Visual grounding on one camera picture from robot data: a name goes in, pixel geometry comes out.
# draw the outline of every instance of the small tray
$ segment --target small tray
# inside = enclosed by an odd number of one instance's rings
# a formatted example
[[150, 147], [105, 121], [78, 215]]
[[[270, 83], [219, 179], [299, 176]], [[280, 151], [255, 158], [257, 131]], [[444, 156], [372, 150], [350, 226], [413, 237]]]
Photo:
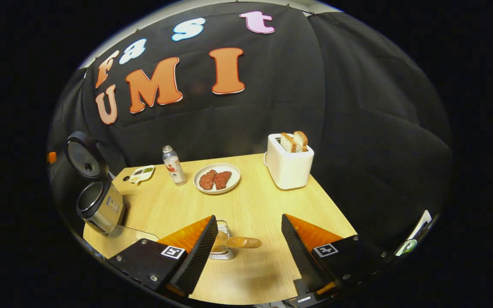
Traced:
[[[227, 235], [227, 238], [231, 238], [231, 230], [229, 230], [229, 226], [225, 220], [217, 220], [218, 231], [221, 231]], [[215, 260], [231, 260], [235, 257], [233, 250], [231, 248], [226, 247], [223, 252], [219, 253], [210, 253], [209, 259]]]
[[154, 165], [142, 166], [133, 171], [133, 173], [131, 174], [131, 178], [129, 179], [129, 182], [136, 184], [141, 181], [149, 180], [154, 170], [155, 170]]

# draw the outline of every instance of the letter cutout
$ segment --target letter cutout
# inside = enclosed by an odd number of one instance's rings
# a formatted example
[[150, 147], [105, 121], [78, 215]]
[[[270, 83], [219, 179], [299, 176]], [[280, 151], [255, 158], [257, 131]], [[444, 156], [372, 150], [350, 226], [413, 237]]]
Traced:
[[158, 90], [159, 105], [176, 103], [182, 99], [183, 95], [176, 87], [175, 68], [178, 62], [180, 62], [178, 57], [162, 60], [155, 67], [151, 80], [143, 70], [135, 70], [125, 78], [131, 87], [131, 113], [139, 113], [145, 109], [146, 105], [141, 101], [140, 96], [149, 107], [153, 107]]
[[117, 105], [115, 104], [115, 84], [108, 86], [106, 89], [106, 94], [110, 100], [110, 113], [107, 113], [106, 107], [104, 106], [104, 92], [96, 96], [96, 105], [98, 105], [98, 113], [100, 114], [100, 119], [104, 124], [110, 125], [117, 119]]
[[106, 74], [106, 71], [109, 71], [111, 68], [111, 65], [113, 64], [113, 58], [115, 58], [119, 54], [119, 50], [116, 50], [114, 53], [111, 54], [100, 66], [98, 66], [98, 81], [96, 81], [96, 86], [95, 88], [98, 89], [98, 87], [106, 81], [106, 78], [108, 78], [108, 74]]
[[216, 61], [216, 84], [214, 94], [239, 93], [245, 84], [239, 81], [238, 58], [243, 54], [240, 48], [215, 49], [209, 55]]
[[192, 20], [184, 21], [183, 23], [178, 24], [174, 27], [174, 33], [171, 37], [173, 41], [180, 41], [182, 39], [190, 39], [194, 36], [199, 35], [199, 33], [203, 32], [203, 26], [205, 23], [204, 18], [195, 18]]
[[246, 18], [246, 27], [253, 33], [270, 34], [275, 32], [274, 27], [266, 27], [264, 20], [273, 20], [271, 16], [262, 15], [262, 12], [246, 12], [239, 15], [241, 18]]
[[137, 56], [141, 55], [146, 48], [144, 47], [147, 39], [139, 39], [138, 41], [135, 41], [132, 43], [125, 51], [123, 51], [123, 56], [119, 60], [119, 64], [125, 64], [127, 63], [130, 59], [134, 59]]

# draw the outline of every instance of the bottle label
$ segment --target bottle label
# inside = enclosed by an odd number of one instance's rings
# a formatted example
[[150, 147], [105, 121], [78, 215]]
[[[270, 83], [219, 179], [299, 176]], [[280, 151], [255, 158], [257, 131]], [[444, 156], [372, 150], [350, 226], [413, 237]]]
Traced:
[[180, 183], [184, 181], [184, 172], [182, 171], [182, 166], [180, 166], [180, 160], [167, 160], [165, 162], [166, 169], [169, 171], [170, 178], [174, 183]]

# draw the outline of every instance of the white wall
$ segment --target white wall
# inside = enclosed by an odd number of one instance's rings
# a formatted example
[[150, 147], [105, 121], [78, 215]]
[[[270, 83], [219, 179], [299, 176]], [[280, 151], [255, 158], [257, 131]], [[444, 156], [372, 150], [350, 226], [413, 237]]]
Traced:
[[[80, 65], [80, 68], [86, 68], [89, 66], [95, 58], [106, 51], [108, 48], [117, 44], [119, 41], [124, 39], [125, 37], [131, 35], [136, 31], [136, 29], [142, 29], [146, 26], [155, 23], [156, 21], [167, 18], [168, 16], [172, 16], [178, 14], [180, 12], [184, 12], [186, 10], [190, 10], [193, 8], [197, 8], [199, 6], [208, 6], [210, 4], [216, 3], [225, 3], [225, 2], [233, 2], [234, 0], [183, 0], [180, 2], [176, 2], [170, 6], [166, 6], [164, 8], [159, 9], [156, 12], [146, 16], [145, 18], [140, 19], [139, 21], [132, 23], [130, 26], [121, 30], [121, 32], [117, 33], [110, 39], [108, 39], [105, 43], [103, 43], [100, 47], [98, 47], [92, 54], [90, 54], [84, 62]], [[290, 4], [290, 7], [297, 8], [300, 10], [305, 10], [309, 12], [321, 13], [321, 12], [340, 12], [340, 10], [318, 2], [316, 0], [258, 0], [258, 2], [266, 2], [266, 3], [274, 3], [280, 4], [282, 6], [286, 6], [286, 4]]]

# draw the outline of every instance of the black fabric backdrop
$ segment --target black fabric backdrop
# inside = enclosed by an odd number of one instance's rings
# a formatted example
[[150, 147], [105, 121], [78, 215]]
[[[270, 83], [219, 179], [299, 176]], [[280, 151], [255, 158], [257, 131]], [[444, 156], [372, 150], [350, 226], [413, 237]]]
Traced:
[[[273, 17], [266, 25], [275, 33], [249, 31], [239, 14], [260, 10]], [[183, 21], [204, 18], [199, 35], [172, 41], [173, 28]], [[139, 39], [146, 50], [123, 65], [123, 50]], [[237, 47], [239, 80], [245, 90], [237, 94], [212, 93], [216, 82], [214, 49]], [[98, 88], [98, 66], [115, 50], [108, 78]], [[142, 69], [151, 78], [159, 61], [176, 56], [176, 84], [183, 98], [177, 103], [148, 107], [131, 114], [131, 93], [126, 76]], [[115, 84], [117, 121], [100, 121], [94, 97]], [[129, 166], [162, 163], [162, 148], [172, 145], [182, 161], [263, 153], [267, 135], [302, 130], [317, 152], [324, 115], [324, 71], [317, 37], [303, 13], [266, 3], [226, 3], [202, 6], [170, 16], [140, 29], [100, 55], [90, 66], [84, 83], [83, 112], [95, 136], [107, 135]]]
[[[254, 10], [272, 16], [266, 25], [274, 33], [247, 29], [239, 14]], [[199, 17], [206, 20], [203, 32], [170, 39], [177, 24]], [[145, 51], [119, 64], [139, 39], [147, 39]], [[209, 52], [223, 47], [244, 51], [241, 93], [211, 91], [216, 70]], [[107, 80], [96, 89], [98, 67], [116, 50]], [[183, 99], [131, 114], [126, 76], [142, 69], [151, 78], [159, 61], [173, 56], [180, 58], [175, 77]], [[434, 216], [442, 208], [452, 159], [442, 102], [412, 59], [347, 14], [306, 17], [267, 3], [202, 6], [139, 29], [99, 55], [83, 80], [80, 74], [62, 96], [50, 144], [59, 148], [74, 130], [86, 130], [100, 141], [114, 174], [161, 163], [166, 144], [182, 161], [202, 160], [262, 153], [268, 134], [302, 130], [315, 151], [312, 175], [374, 243], [396, 249], [424, 210]], [[94, 98], [112, 84], [118, 115], [106, 125]], [[107, 95], [105, 104], [109, 110]]]

